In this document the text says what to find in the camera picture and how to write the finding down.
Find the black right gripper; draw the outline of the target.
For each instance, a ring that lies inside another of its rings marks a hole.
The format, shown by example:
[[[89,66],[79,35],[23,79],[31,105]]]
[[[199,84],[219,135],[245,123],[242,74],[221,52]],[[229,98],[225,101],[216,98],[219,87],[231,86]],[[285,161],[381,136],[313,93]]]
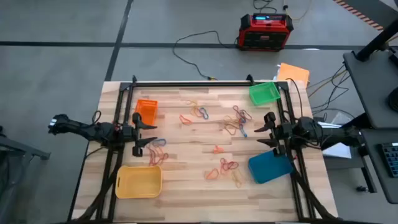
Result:
[[[289,122],[276,125],[276,118],[273,112],[264,116],[265,125],[254,130],[255,133],[271,131],[269,139],[258,139],[257,142],[268,145],[276,157],[292,155],[292,125]]]

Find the dark red rubber band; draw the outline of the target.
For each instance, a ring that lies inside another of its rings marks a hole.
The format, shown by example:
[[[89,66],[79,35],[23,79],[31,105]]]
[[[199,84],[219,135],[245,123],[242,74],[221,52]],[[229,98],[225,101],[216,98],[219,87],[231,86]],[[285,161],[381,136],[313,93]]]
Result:
[[[236,112],[236,117],[239,119],[240,123],[252,120],[252,116],[246,110],[239,109],[237,105],[234,105],[233,109]]]
[[[230,170],[231,169],[237,169],[239,167],[239,164],[235,161],[227,161],[225,158],[220,159],[220,164],[229,164],[230,165]]]

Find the yellow rubber band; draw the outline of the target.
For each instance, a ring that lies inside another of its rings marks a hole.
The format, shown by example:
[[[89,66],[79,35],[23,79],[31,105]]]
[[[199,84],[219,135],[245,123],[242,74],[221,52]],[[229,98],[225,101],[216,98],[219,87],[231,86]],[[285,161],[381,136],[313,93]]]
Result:
[[[190,114],[196,117],[201,117],[201,113],[198,110],[197,107],[197,101],[195,100],[187,100],[187,105],[191,106],[191,111]]]
[[[239,169],[232,170],[231,178],[237,188],[241,188],[246,183],[246,179]]]
[[[236,129],[239,128],[239,119],[232,118],[229,115],[226,115],[223,118],[223,122],[224,122],[225,126],[232,126],[232,127],[236,128]]]

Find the orange plastic basket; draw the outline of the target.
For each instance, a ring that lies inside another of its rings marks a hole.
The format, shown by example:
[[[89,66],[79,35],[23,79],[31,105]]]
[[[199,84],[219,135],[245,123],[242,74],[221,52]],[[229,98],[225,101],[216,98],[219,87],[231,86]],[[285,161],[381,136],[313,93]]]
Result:
[[[135,113],[139,113],[143,123],[155,125],[158,102],[155,100],[138,99],[135,107]]]

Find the green plastic basket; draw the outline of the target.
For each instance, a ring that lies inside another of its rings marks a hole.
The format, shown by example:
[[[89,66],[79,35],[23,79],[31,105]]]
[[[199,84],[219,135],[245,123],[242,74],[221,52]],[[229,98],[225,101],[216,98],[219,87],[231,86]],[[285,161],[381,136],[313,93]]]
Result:
[[[280,93],[274,82],[261,83],[249,88],[249,96],[256,106],[272,103],[280,99]]]

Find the yellow plastic basket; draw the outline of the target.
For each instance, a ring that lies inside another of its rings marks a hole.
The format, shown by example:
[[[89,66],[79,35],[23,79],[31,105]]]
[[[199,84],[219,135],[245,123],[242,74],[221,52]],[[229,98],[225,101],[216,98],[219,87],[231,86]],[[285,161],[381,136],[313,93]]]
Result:
[[[116,177],[115,194],[120,199],[155,198],[162,191],[160,166],[121,166]]]

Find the orange paper sheet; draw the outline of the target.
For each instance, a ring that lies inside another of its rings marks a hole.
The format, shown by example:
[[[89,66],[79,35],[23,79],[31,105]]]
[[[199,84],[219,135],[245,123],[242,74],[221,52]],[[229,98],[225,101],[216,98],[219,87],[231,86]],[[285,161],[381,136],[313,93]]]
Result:
[[[306,88],[310,78],[310,71],[287,63],[281,63],[279,65],[276,79],[286,80],[288,78],[303,82],[304,87]]]

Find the white paper sheet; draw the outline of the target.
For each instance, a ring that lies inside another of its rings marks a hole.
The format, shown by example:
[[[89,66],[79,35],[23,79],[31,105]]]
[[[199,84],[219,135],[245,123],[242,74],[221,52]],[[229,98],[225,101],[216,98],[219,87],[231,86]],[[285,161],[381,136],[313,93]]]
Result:
[[[341,125],[338,125],[338,124],[331,124],[331,123],[324,123],[324,122],[318,122],[318,123],[323,128],[337,129],[337,128],[341,127]],[[352,158],[350,147],[344,145],[343,143],[335,144],[335,145],[323,150],[323,155],[329,156],[329,157],[344,158],[344,159]]]

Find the red portable power station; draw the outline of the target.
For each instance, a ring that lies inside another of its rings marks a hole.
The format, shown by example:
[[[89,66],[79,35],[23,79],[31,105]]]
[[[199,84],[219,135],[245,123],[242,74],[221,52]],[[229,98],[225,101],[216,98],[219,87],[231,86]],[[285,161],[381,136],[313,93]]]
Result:
[[[240,21],[237,43],[240,50],[278,52],[294,29],[287,14],[246,14]]]

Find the large grey desk top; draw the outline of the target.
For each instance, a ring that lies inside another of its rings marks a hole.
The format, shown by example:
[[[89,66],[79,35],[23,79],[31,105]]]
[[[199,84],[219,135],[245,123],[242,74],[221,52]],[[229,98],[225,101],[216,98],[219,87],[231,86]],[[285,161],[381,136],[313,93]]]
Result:
[[[375,52],[361,62],[353,53],[345,53],[343,59],[372,127],[398,129],[398,112],[387,103],[390,93],[398,88],[398,67],[389,60],[389,54]]]

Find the grey metal stand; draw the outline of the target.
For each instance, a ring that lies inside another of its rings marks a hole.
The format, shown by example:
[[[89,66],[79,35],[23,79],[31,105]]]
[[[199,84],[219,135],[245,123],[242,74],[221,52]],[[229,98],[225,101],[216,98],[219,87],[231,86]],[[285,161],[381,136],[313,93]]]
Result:
[[[50,153],[9,139],[0,126],[0,224],[8,222],[17,186],[34,157],[45,161]]]

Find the black round object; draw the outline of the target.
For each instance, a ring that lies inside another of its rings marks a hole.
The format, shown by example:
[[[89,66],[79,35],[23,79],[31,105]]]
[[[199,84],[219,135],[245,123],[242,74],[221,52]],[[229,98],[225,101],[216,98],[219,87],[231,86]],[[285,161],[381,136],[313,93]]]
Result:
[[[389,105],[391,110],[398,113],[398,95],[391,93],[387,97],[387,104]]]

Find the grey desk with keyboard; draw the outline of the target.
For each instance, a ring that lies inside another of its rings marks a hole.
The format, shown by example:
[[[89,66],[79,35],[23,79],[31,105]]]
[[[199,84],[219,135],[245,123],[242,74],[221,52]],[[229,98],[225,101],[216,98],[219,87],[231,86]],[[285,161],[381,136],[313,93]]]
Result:
[[[377,146],[382,143],[398,142],[398,131],[362,129],[360,133],[387,201],[398,204],[398,178],[389,176]]]

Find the hazard striped floor strip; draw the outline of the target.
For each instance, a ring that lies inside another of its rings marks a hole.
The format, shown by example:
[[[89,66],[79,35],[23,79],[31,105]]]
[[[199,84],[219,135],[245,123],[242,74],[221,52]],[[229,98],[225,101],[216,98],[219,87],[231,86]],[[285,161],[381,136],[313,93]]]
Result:
[[[347,2],[344,0],[333,0],[337,5],[341,6],[344,8],[346,11],[351,13],[352,15],[356,16],[358,19],[362,20],[372,28],[378,30],[378,31],[383,31],[384,27],[374,20],[370,19],[368,16],[364,15],[362,12],[359,12],[357,9],[355,9],[353,6],[350,6]]]

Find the black desk frame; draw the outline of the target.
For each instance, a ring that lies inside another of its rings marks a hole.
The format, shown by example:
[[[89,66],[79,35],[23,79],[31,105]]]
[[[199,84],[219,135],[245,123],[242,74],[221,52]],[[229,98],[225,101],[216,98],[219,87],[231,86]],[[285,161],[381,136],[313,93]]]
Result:
[[[368,188],[368,192],[376,193],[377,189],[376,189],[375,183],[373,181],[373,178],[371,176],[369,167],[365,160],[365,157],[368,155],[367,151],[366,151],[365,143],[364,143],[364,140],[363,140],[361,133],[358,129],[358,128],[363,128],[363,127],[365,127],[365,128],[371,127],[371,125],[369,123],[368,116],[366,115],[366,113],[363,113],[355,118],[353,117],[353,119],[350,122],[342,125],[341,127],[348,128],[349,131],[353,131],[352,133],[350,133],[350,136],[352,136],[354,134],[353,139],[349,139],[347,142],[346,141],[339,142],[339,143],[343,143],[344,145],[350,147],[352,158],[344,159],[344,158],[338,158],[338,157],[324,156],[324,160],[325,160],[325,164],[326,164],[327,168],[333,169],[333,170],[361,169],[361,172],[362,172],[363,177],[366,182],[366,187]],[[323,143],[322,146],[323,147],[328,146],[328,148],[331,147],[334,137],[335,137],[335,135],[333,135],[332,137],[327,139]]]

